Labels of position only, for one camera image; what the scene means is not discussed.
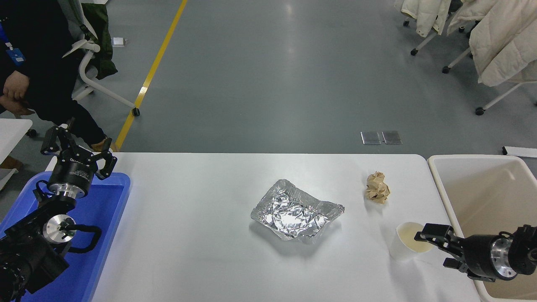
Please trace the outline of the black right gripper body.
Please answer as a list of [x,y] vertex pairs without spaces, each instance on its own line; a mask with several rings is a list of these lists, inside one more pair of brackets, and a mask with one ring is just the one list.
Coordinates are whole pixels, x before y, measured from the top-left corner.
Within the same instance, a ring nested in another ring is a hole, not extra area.
[[493,265],[491,250],[499,235],[472,235],[461,240],[468,277],[474,280],[496,280],[499,274]]

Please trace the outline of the person's right hand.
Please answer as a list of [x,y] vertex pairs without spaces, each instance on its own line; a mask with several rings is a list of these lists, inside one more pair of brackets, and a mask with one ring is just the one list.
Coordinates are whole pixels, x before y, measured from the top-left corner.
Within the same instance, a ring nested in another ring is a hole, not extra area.
[[8,111],[14,115],[33,115],[35,111],[25,101],[17,101],[14,98],[2,95],[0,97],[1,113]]

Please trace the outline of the person's left hand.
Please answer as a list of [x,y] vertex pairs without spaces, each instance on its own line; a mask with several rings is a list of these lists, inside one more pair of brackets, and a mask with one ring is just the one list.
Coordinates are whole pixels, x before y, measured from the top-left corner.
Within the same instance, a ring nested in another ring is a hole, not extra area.
[[11,73],[4,82],[3,94],[10,101],[22,101],[29,88],[30,78],[19,71]]

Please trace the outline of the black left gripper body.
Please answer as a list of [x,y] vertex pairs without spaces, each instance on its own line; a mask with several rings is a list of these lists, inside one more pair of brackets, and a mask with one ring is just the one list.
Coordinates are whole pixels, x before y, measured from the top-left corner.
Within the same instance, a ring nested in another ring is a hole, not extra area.
[[93,156],[94,153],[84,148],[60,151],[48,180],[48,190],[54,194],[88,194],[97,170],[96,163],[91,161]]

